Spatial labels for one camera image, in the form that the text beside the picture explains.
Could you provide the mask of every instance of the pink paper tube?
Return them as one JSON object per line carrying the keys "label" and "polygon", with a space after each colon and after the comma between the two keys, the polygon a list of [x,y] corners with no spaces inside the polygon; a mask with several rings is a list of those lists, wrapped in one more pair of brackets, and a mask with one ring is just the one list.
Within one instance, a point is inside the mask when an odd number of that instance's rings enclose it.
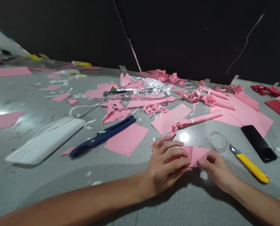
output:
{"label": "pink paper tube", "polygon": [[228,109],[231,109],[231,110],[235,110],[235,109],[236,109],[236,106],[235,106],[235,105],[232,105],[232,104],[229,104],[229,103],[220,101],[220,100],[216,100],[214,104],[215,104],[216,106],[228,108]]}
{"label": "pink paper tube", "polygon": [[[207,88],[204,88],[203,87],[203,91],[204,92],[206,92],[206,93],[208,93],[208,89]],[[210,90],[210,94],[212,94],[212,95],[214,95],[214,96],[218,96],[218,97],[220,97],[220,98],[223,98],[223,99],[225,99],[225,100],[229,100],[229,97],[228,96],[226,96],[226,95],[224,95],[224,94],[221,94],[221,93],[219,93],[219,92],[217,92],[217,91],[215,91],[215,90]]]}
{"label": "pink paper tube", "polygon": [[221,116],[223,115],[224,111],[216,111],[214,113],[209,113],[209,114],[206,114],[206,115],[202,115],[202,116],[198,116],[198,117],[195,117],[195,118],[191,118],[191,124],[194,124],[194,123],[198,123],[198,122],[202,122],[202,121],[206,121],[206,120],[210,120],[210,119],[213,119],[217,116]]}

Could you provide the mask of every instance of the white wire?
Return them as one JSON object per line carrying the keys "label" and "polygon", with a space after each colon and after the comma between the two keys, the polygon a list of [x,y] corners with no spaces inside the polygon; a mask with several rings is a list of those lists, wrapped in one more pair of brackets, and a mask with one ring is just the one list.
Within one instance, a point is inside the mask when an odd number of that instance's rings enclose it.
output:
{"label": "white wire", "polygon": [[[212,144],[212,142],[211,142],[211,137],[212,137],[214,134],[218,134],[218,135],[220,135],[222,138],[225,139],[225,141],[226,141],[226,147],[225,147],[224,149],[217,149],[217,148]],[[228,140],[227,140],[227,138],[226,138],[222,133],[220,133],[220,132],[213,132],[213,133],[210,135],[210,137],[209,137],[209,144],[210,144],[210,146],[211,146],[214,150],[216,150],[216,151],[218,151],[218,152],[224,152],[224,151],[226,151],[227,148],[228,148]]]}
{"label": "white wire", "polygon": [[79,108],[79,107],[96,107],[96,106],[98,106],[98,105],[100,105],[100,104],[73,107],[73,108],[71,108],[71,110],[69,111],[69,116],[70,116],[71,118],[74,118],[74,117],[72,116],[72,111],[73,111],[75,108]]}
{"label": "white wire", "polygon": [[[245,46],[243,47],[243,50],[240,52],[240,55],[236,58],[236,60],[235,61],[237,61],[237,59],[241,56],[241,54],[243,53],[243,51],[244,51],[244,49],[245,49],[245,47],[246,47],[246,45],[248,44],[248,38],[249,38],[249,35],[251,34],[251,32],[253,31],[253,29],[256,27],[256,25],[260,22],[260,20],[262,19],[262,17],[263,17],[263,15],[265,14],[265,12],[266,11],[264,11],[263,12],[263,14],[260,16],[260,18],[259,18],[259,20],[257,21],[257,23],[254,25],[254,27],[252,28],[252,30],[250,31],[250,33],[248,34],[248,36],[247,36],[247,42],[246,42],[246,44],[245,44]],[[227,71],[227,73],[226,74],[228,74],[228,72],[229,72],[229,70],[230,70],[230,68],[231,68],[231,66],[235,63],[235,61],[230,65],[230,67],[229,67],[229,69],[228,69],[228,71]]]}
{"label": "white wire", "polygon": [[194,87],[194,85],[192,84],[192,83],[184,83],[184,87],[186,88],[186,89],[192,89],[193,87]]}

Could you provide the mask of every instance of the smartphone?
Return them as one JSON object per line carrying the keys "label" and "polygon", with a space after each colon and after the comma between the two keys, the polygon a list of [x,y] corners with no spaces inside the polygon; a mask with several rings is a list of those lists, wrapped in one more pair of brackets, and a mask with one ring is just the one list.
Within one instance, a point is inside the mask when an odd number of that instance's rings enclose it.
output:
{"label": "smartphone", "polygon": [[253,125],[243,126],[241,130],[250,141],[251,145],[263,162],[268,163],[277,159],[275,153]]}

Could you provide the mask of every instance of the right hand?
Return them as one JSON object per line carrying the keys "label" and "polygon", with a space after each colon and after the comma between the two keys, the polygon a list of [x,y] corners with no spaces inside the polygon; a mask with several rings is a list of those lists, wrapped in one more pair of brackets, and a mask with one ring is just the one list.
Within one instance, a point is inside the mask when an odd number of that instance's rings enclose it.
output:
{"label": "right hand", "polygon": [[200,159],[198,163],[203,169],[209,172],[211,180],[223,192],[229,193],[232,186],[239,181],[217,151],[209,152],[207,160]]}

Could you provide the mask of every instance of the table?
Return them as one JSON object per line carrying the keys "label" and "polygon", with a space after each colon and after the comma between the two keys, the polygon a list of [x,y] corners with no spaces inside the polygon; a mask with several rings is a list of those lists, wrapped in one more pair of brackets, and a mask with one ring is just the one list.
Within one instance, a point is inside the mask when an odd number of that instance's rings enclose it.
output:
{"label": "table", "polygon": [[[51,62],[31,60],[13,60],[8,64],[31,67],[44,65],[50,68],[63,66],[62,62],[54,62],[51,65]],[[69,81],[68,86],[63,86],[57,91],[67,92],[72,88],[71,94],[83,94],[88,89],[96,89],[99,83],[118,82],[120,73],[119,70],[108,68],[83,71],[83,74],[87,75],[86,78],[74,78]],[[47,74],[49,73],[33,72],[33,75],[0,78],[0,114],[27,111],[15,126],[0,129],[0,216],[38,200],[92,185],[95,181],[111,181],[144,171],[151,156],[152,138],[155,137],[157,140],[161,137],[150,124],[154,117],[150,119],[151,115],[148,116],[139,109],[134,116],[136,119],[141,118],[141,121],[136,123],[149,128],[149,132],[131,157],[114,153],[105,149],[103,145],[79,159],[71,160],[69,156],[61,156],[61,153],[68,148],[84,142],[89,137],[94,137],[98,131],[116,123],[102,125],[106,109],[88,108],[83,110],[84,113],[90,111],[83,119],[86,121],[96,119],[93,128],[81,129],[42,163],[25,166],[5,162],[6,156],[32,138],[39,129],[68,116],[69,110],[73,107],[68,101],[51,101],[45,96],[54,94],[39,90],[49,85],[50,79],[46,77]],[[260,96],[250,88],[251,85],[259,83],[237,79],[233,84],[241,84],[245,87],[244,91],[247,95],[255,100],[261,100],[260,111],[274,120],[265,140],[273,149],[280,145],[280,115],[264,104],[271,97]],[[90,105],[91,102],[96,101],[87,98],[78,98],[78,100],[79,103],[75,106]],[[168,103],[166,108],[173,109],[182,102],[191,108],[190,103],[182,100]],[[203,115],[209,111],[210,107],[200,103],[196,106],[193,116]],[[240,128],[211,120],[178,130],[174,140],[183,141],[189,146],[202,145],[211,149],[208,140],[213,131],[223,133],[229,142],[271,176],[271,182],[267,185],[260,184],[230,151],[226,151],[221,155],[231,171],[249,184],[280,199],[280,159],[263,163]],[[216,145],[221,145],[221,141],[218,140]],[[161,195],[107,217],[98,222],[98,225],[260,225],[260,223],[231,196],[220,191],[205,171],[194,169]]]}

